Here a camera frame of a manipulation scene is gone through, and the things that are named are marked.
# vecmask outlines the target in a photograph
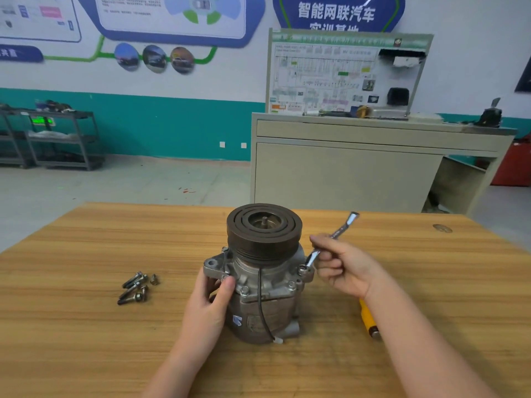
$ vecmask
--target pile of bolts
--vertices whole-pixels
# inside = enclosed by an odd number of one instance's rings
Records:
[[[126,303],[146,301],[148,299],[149,287],[147,285],[144,285],[143,283],[147,282],[148,278],[149,278],[149,275],[142,274],[142,272],[138,271],[134,275],[134,277],[129,279],[129,281],[125,282],[122,285],[125,291],[118,298],[118,305],[121,306]],[[149,283],[151,283],[152,285],[158,285],[159,280],[156,274],[151,275],[151,278],[149,279]]]

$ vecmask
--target beige cabinet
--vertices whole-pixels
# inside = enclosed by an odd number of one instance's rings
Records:
[[[253,114],[251,202],[418,213],[430,190],[470,214],[514,132],[414,121]],[[483,156],[487,170],[448,155]]]

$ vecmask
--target circular car photo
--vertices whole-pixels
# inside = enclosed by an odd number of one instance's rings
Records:
[[[114,58],[118,65],[127,71],[138,69],[139,58],[136,49],[129,43],[120,43],[114,49]]]
[[[176,47],[170,54],[171,66],[180,74],[189,74],[194,69],[194,56],[184,47]]]
[[[142,53],[144,64],[154,73],[160,74],[166,69],[166,53],[159,46],[150,44]]]

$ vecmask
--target person's left hand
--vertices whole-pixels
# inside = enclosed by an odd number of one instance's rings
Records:
[[[181,334],[171,350],[180,360],[198,371],[216,345],[225,322],[225,312],[236,280],[228,276],[223,282],[208,278],[201,267],[196,286],[186,304]],[[210,294],[218,290],[211,303]]]

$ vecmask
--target yellow screwdriver handle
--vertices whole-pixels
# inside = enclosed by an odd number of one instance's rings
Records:
[[[360,306],[362,307],[362,320],[363,324],[365,324],[365,328],[367,328],[368,334],[371,336],[371,338],[379,338],[380,337],[380,331],[378,331],[378,327],[376,326],[376,321],[372,317],[371,312],[369,311],[367,304],[363,299],[360,299]]]

